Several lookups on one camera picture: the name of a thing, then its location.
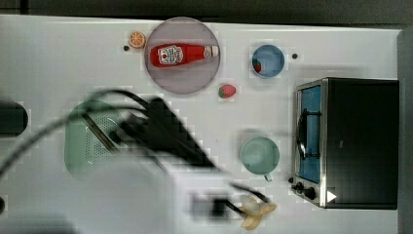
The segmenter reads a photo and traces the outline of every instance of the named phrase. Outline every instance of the oven door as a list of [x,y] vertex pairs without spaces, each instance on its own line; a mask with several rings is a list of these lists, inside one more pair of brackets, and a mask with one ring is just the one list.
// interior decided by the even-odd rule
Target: oven door
[[[295,193],[319,207],[325,207],[325,152],[322,149],[326,128],[323,99],[327,82],[323,79],[297,88],[294,182],[302,188]],[[314,197],[306,194],[308,189],[314,189]]]

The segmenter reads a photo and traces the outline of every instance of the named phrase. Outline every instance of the bowl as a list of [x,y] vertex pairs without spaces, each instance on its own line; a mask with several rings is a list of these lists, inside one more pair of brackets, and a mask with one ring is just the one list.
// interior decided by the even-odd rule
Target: bowl
[[259,47],[253,54],[252,69],[262,78],[271,78],[278,75],[284,67],[282,51],[273,45]]
[[241,149],[241,161],[245,168],[256,175],[263,175],[271,181],[271,172],[280,160],[277,145],[267,137],[256,136],[249,139]]

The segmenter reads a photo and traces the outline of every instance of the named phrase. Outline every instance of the orange slice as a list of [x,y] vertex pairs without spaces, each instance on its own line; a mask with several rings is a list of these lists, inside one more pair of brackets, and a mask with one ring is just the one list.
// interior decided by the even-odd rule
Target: orange slice
[[145,47],[146,39],[145,35],[139,31],[135,31],[131,34],[130,45],[134,48],[140,49]]

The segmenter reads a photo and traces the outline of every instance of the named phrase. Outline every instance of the red ketchup bottle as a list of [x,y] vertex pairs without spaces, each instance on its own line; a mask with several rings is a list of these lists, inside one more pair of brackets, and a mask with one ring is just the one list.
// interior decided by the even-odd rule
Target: red ketchup bottle
[[157,46],[151,50],[150,59],[154,66],[170,67],[207,59],[219,55],[217,46],[171,43]]

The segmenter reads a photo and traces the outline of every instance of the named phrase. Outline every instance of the mug handle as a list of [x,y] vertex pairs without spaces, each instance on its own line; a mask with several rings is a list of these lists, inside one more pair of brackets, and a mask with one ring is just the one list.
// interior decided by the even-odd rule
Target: mug handle
[[267,180],[268,182],[273,181],[273,177],[271,176],[271,174],[266,174],[264,175],[264,177],[265,177],[265,180]]

